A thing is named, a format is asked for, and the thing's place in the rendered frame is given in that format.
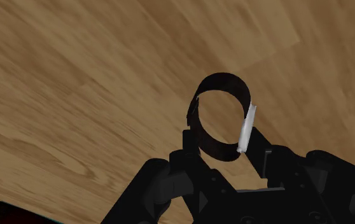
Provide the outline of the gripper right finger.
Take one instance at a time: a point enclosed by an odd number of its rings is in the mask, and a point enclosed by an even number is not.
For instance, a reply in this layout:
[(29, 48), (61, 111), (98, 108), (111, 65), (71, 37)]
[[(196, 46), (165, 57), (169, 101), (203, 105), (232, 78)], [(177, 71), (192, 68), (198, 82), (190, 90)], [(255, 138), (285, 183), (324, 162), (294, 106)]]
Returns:
[(245, 154), (269, 190), (286, 193), (295, 224), (355, 224), (355, 165), (323, 150), (302, 157), (257, 128)]

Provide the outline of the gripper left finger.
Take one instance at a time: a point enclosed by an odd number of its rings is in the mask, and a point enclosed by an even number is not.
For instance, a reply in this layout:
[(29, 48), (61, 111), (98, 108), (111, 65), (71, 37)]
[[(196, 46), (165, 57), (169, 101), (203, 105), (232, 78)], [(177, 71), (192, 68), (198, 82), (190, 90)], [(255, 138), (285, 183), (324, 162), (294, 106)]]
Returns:
[(183, 131), (183, 148), (169, 159), (147, 160), (101, 224), (158, 224), (172, 199), (182, 197), (192, 224), (205, 224), (225, 211), (236, 189), (200, 156), (192, 130)]

